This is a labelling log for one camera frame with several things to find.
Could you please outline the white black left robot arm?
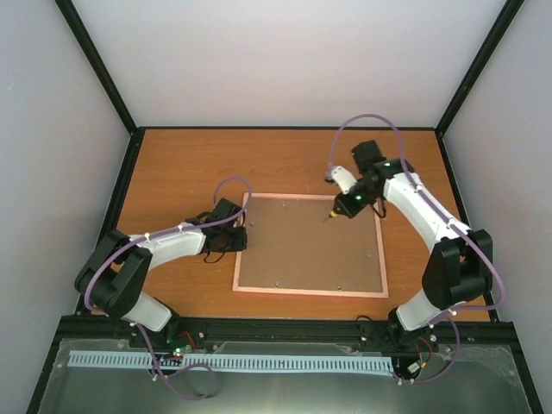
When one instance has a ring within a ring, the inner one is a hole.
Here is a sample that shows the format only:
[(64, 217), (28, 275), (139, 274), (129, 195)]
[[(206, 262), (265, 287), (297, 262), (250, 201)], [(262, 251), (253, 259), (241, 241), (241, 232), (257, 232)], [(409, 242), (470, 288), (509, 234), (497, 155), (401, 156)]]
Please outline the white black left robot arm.
[(226, 198), (214, 210), (152, 234), (106, 234), (75, 279), (88, 309), (140, 324), (161, 347), (179, 337), (176, 312), (143, 291), (148, 273), (187, 256), (241, 252), (247, 247), (246, 210)]

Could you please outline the yellow handled screwdriver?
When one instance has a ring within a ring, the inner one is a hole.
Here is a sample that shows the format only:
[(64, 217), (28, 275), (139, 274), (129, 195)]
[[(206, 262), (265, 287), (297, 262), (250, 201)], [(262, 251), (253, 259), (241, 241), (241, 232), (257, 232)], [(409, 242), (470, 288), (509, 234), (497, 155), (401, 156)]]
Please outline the yellow handled screwdriver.
[(324, 219), (323, 222), (327, 222), (329, 219), (337, 217), (337, 214), (334, 211), (331, 211)]

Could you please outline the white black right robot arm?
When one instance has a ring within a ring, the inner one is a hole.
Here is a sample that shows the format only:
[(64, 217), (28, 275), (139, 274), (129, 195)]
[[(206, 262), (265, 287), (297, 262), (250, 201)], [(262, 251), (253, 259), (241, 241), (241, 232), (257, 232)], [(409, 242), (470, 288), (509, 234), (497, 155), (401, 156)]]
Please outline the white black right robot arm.
[(445, 313), (492, 290), (492, 238), (447, 211), (404, 157), (387, 159), (375, 141), (358, 144), (351, 154), (358, 173), (328, 166), (325, 179), (339, 188), (330, 215), (354, 218), (366, 207), (392, 204), (430, 252), (421, 290), (388, 315), (389, 342), (404, 348)]

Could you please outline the pink wooden picture frame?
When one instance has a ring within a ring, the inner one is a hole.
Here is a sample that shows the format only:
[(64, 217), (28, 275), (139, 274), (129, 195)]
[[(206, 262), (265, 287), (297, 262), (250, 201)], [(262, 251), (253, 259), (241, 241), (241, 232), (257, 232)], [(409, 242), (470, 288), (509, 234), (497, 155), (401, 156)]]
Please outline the pink wooden picture frame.
[(245, 195), (248, 244), (236, 256), (236, 292), (388, 298), (380, 218), (329, 216), (329, 195)]

